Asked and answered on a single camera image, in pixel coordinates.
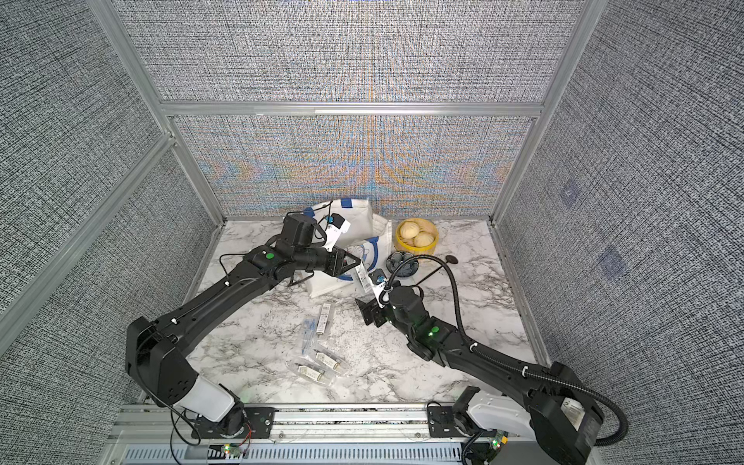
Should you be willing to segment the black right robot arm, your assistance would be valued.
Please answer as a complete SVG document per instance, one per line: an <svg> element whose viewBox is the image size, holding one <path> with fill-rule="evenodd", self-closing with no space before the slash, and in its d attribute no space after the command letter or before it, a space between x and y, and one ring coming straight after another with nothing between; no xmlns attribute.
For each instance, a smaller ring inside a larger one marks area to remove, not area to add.
<svg viewBox="0 0 744 465"><path fill-rule="evenodd" d="M584 464L592 449L613 444L602 438L608 401L586 387L573 369L524 362L468 337L455 325L431 316L408 286L395 287L389 300L356 300L366 325L391 324L409 351L426 362L466 373L513 399L529 416L538 445L559 464Z"/></svg>

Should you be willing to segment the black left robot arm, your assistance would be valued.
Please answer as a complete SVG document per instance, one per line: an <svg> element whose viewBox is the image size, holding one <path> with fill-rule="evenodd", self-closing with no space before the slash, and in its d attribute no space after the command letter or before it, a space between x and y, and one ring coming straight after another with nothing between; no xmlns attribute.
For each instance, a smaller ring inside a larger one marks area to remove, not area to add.
<svg viewBox="0 0 744 465"><path fill-rule="evenodd" d="M234 312L292 280L296 272L339 277L359 265L359 258L336 244L350 228L338 213L324 224L302 212L286 215L279 234L243 254L230 272L199 296L153 320L133 321L127 329L126 373L173 414L192 412L219 436L242 435L247 424L243 403L199 374L188 356Z"/></svg>

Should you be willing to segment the compass case white label top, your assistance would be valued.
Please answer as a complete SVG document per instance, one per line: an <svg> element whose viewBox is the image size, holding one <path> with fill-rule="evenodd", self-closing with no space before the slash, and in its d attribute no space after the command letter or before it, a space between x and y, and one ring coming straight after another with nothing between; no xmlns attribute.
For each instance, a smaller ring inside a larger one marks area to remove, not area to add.
<svg viewBox="0 0 744 465"><path fill-rule="evenodd" d="M362 294L371 295L373 293L373 284L364 263L360 263L353 268L353 279Z"/></svg>

